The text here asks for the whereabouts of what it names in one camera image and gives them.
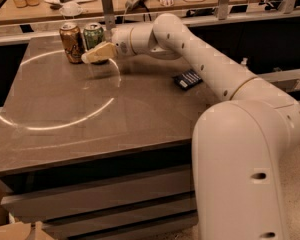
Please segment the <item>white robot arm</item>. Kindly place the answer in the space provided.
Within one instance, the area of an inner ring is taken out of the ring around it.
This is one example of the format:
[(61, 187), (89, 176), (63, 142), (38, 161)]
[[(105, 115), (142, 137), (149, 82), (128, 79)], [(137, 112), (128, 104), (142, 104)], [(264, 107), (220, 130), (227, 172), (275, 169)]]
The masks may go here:
[(196, 37), (177, 16), (127, 24), (86, 63), (182, 57), (219, 98), (195, 124), (192, 170), (200, 240), (290, 240), (279, 161), (300, 143), (300, 104)]

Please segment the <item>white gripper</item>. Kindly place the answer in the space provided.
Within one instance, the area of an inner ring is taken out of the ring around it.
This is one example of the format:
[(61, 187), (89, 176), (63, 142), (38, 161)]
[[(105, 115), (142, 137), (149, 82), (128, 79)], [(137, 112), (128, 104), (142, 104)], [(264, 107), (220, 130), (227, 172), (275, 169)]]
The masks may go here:
[(81, 56), (85, 64), (105, 61), (117, 56), (134, 56), (131, 44), (132, 27), (118, 26), (111, 30), (111, 42), (103, 41)]

